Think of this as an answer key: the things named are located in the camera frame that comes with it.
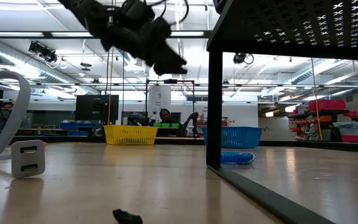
hanging cable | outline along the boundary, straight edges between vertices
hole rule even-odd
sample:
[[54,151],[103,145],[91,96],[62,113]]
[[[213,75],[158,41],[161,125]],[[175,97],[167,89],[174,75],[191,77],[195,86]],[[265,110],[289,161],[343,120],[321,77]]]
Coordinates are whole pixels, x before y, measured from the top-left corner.
[[252,57],[252,61],[251,61],[251,62],[246,62],[246,61],[244,60],[244,63],[246,63],[247,65],[250,65],[250,64],[252,64],[252,63],[254,62],[255,58],[254,58],[254,55],[253,55],[253,54],[248,54],[248,55],[250,55],[250,56]]
[[159,4],[161,4],[161,3],[163,3],[163,2],[167,2],[168,0],[161,0],[161,1],[158,1],[158,2],[155,2],[155,3],[153,3],[153,4],[149,4],[148,6],[156,6],[156,5],[159,5]]
[[108,116],[108,125],[110,125],[110,114],[111,114],[111,84],[112,84],[112,64],[114,60],[111,60],[111,67],[110,67],[110,88],[109,88],[109,116]]
[[[124,112],[124,92],[125,92],[125,89],[124,89],[124,77],[125,77],[125,69],[124,69],[124,57],[122,58],[122,109],[121,111]],[[122,112],[121,112],[121,125],[124,125],[124,118],[122,117]]]
[[[114,7],[114,0],[111,0],[111,7]],[[111,56],[114,53],[114,49],[111,48]],[[107,125],[110,125],[110,113],[111,113],[111,83],[112,83],[112,62],[114,60],[111,60],[111,67],[110,67],[110,88],[109,88],[109,104],[108,104],[108,108],[109,108],[109,113],[108,113],[108,117],[107,117]],[[107,62],[107,76],[109,78],[109,62]],[[106,93],[107,93],[107,86],[109,85],[109,82],[107,82],[106,85]]]
[[[106,102],[107,87],[109,86],[109,62],[110,62],[110,50],[107,52],[107,66],[106,66],[106,89],[104,90],[104,102]],[[106,110],[103,110],[103,118],[106,119]]]
[[320,141],[323,140],[323,134],[321,133],[321,126],[320,126],[320,115],[318,109],[318,101],[317,101],[317,86],[316,86],[316,77],[314,77],[314,62],[313,58],[311,58],[311,69],[313,71],[313,83],[314,83],[314,96],[316,97],[316,112],[317,112],[317,122],[318,122],[318,132],[320,136]]
[[[185,13],[185,15],[179,20],[178,23],[183,22],[183,21],[187,18],[187,16],[189,15],[189,3],[187,2],[187,0],[184,0],[184,1],[185,1],[185,4],[186,4],[186,13]],[[170,23],[169,25],[172,26],[172,25],[174,25],[174,24],[176,24],[176,22],[172,22],[172,23]]]
[[167,1],[164,1],[164,10],[162,11],[160,17],[164,16],[166,10],[167,10]]

black metal frame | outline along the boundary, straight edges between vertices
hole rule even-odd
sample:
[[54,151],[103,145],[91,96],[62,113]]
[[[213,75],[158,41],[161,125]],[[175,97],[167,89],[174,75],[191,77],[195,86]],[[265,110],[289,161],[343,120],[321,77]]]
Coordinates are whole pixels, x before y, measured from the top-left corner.
[[[145,100],[145,124],[148,124],[149,123],[149,114],[148,114],[148,111],[147,111],[147,100],[148,100],[148,93],[149,93],[149,83],[150,82],[156,82],[156,86],[158,86],[158,83],[159,82],[164,82],[164,80],[149,80],[149,79],[147,79],[146,80],[146,91],[145,91],[145,94],[146,94],[146,100]],[[181,82],[181,83],[191,83],[192,85],[193,85],[193,113],[194,113],[194,110],[195,110],[195,82],[194,82],[194,80],[177,80],[177,82]]]

monitor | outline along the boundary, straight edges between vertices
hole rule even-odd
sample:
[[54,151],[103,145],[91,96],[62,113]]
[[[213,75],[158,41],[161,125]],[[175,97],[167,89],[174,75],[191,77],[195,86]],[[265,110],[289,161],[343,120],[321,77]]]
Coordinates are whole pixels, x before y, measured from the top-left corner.
[[[118,95],[111,95],[110,122],[113,124],[118,120]],[[75,106],[75,119],[88,121],[108,120],[109,95],[83,95],[77,96]]]

plastic basket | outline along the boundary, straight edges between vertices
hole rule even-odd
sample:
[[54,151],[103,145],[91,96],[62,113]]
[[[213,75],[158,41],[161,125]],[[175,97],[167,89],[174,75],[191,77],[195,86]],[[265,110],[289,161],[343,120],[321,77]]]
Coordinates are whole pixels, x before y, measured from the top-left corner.
[[[319,110],[344,110],[346,109],[345,101],[343,100],[318,100]],[[316,111],[316,101],[309,101],[309,110]]]
[[106,142],[113,145],[153,145],[158,128],[106,125]]
[[[203,128],[204,141],[207,144],[207,128]],[[262,128],[222,127],[221,147],[231,149],[252,149],[259,146]]]

white cable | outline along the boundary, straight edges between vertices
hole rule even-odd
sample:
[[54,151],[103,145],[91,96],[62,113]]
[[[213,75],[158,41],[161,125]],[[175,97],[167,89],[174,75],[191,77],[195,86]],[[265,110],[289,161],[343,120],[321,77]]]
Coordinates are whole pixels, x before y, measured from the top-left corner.
[[15,107],[12,109],[12,113],[6,121],[6,125],[0,134],[0,155],[5,150],[6,146],[8,146],[16,131],[19,129],[29,107],[30,101],[30,84],[22,75],[16,72],[0,71],[0,79],[4,78],[18,80],[20,84],[20,91],[17,96]]
[[4,11],[41,11],[50,9],[64,9],[64,6],[47,6],[47,7],[3,7],[0,6],[0,10]]

